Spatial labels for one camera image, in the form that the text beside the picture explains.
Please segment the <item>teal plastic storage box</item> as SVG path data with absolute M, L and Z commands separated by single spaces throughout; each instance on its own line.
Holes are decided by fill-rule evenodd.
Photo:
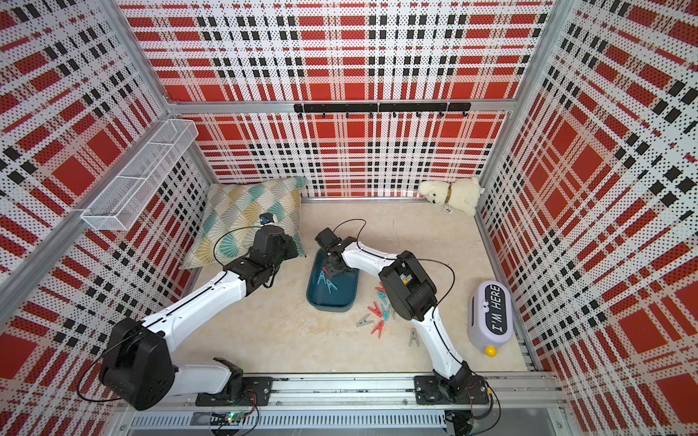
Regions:
M 306 289 L 306 300 L 319 311 L 347 312 L 356 300 L 359 271 L 354 269 L 330 275 L 325 268 L 325 258 L 322 250 L 316 252 Z

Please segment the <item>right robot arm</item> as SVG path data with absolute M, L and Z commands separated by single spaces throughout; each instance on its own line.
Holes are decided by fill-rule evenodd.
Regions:
M 342 239 L 329 228 L 316 236 L 316 243 L 325 252 L 325 266 L 332 274 L 358 270 L 379 279 L 397 315 L 414 325 L 444 395 L 460 396 L 474 381 L 474 374 L 445 330 L 436 284 L 420 259 L 408 251 L 380 252 L 354 237 Z

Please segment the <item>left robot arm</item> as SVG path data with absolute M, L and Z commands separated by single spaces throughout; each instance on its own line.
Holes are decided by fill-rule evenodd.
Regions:
M 223 358 L 204 364 L 176 363 L 172 354 L 226 307 L 260 287 L 270 287 L 281 264 L 297 256 L 294 239 L 281 227 L 259 228 L 247 253 L 226 263 L 207 284 L 141 321 L 127 318 L 117 323 L 98 380 L 138 411 L 187 394 L 237 400 L 243 394 L 244 372 L 234 363 Z

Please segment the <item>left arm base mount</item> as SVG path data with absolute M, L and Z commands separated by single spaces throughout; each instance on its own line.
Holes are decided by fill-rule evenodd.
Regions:
M 272 377 L 248 376 L 226 359 L 216 357 L 214 361 L 225 366 L 231 374 L 220 392 L 198 394 L 197 407 L 268 405 L 274 382 Z

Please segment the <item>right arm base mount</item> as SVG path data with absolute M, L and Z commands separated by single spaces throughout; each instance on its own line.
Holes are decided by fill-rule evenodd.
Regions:
M 419 405 L 489 405 L 490 398 L 481 377 L 472 376 L 460 387 L 434 375 L 414 376 L 414 395 Z

